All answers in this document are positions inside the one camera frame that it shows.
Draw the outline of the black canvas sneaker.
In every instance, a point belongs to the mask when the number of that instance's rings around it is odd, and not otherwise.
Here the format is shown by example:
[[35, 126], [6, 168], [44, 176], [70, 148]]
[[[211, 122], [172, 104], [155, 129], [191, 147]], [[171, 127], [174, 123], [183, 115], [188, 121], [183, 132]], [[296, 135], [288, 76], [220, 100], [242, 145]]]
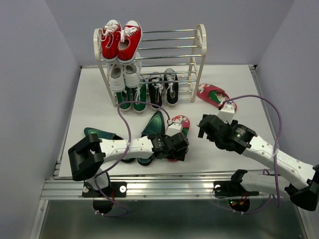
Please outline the black canvas sneaker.
[[165, 102], [170, 106], [175, 106], [178, 103], [178, 77], [175, 71], [171, 68], [164, 72], [165, 81]]
[[149, 77], [149, 97], [150, 102], [152, 103], [152, 108], [159, 110], [159, 107], [162, 106], [162, 91], [164, 85], [162, 83], [162, 77], [158, 72], [153, 72]]

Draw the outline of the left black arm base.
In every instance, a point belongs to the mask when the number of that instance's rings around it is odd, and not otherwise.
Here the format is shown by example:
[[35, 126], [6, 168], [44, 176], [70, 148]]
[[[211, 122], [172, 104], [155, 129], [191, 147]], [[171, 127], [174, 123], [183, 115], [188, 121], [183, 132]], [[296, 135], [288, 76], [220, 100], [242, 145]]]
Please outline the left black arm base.
[[116, 198], [125, 198], [127, 183], [125, 181], [111, 182], [108, 187], [94, 189], [88, 182], [84, 182], [82, 197], [93, 199], [92, 207], [96, 215], [102, 217], [119, 217], [128, 212], [128, 208], [117, 202]]

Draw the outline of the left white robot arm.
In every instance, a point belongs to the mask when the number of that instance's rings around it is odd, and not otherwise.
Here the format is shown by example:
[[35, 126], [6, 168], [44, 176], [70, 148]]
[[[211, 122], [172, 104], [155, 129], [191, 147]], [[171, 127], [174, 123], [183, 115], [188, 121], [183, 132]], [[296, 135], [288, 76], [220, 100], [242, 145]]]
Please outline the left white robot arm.
[[188, 139], [182, 132], [172, 136], [153, 134], [132, 140], [101, 139], [97, 134], [89, 134], [68, 149], [72, 179], [94, 180], [103, 171], [102, 164], [122, 159], [172, 156], [183, 161], [188, 146]]

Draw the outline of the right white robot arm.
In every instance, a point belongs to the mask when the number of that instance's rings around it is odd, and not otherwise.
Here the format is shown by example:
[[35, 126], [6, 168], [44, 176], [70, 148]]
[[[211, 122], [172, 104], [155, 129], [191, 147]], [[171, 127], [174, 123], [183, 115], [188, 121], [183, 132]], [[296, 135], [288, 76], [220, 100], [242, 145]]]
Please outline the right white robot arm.
[[274, 149], [255, 131], [236, 120], [224, 123], [216, 115], [204, 115], [198, 126], [198, 136], [202, 138], [206, 134], [207, 139], [214, 142], [218, 149], [251, 158], [274, 172], [272, 175], [262, 175], [238, 169], [229, 181], [214, 183], [217, 197], [279, 194], [304, 210], [316, 210], [319, 202], [318, 166], [304, 163]]

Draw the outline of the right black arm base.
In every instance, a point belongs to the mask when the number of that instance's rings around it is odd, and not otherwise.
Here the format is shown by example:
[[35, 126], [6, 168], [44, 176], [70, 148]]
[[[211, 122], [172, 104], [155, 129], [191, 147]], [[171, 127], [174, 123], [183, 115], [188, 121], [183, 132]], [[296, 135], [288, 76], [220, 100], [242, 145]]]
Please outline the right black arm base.
[[214, 181], [212, 194], [217, 199], [228, 199], [230, 209], [247, 213], [250, 209], [250, 196], [259, 196], [258, 191], [247, 191], [240, 183], [232, 181]]

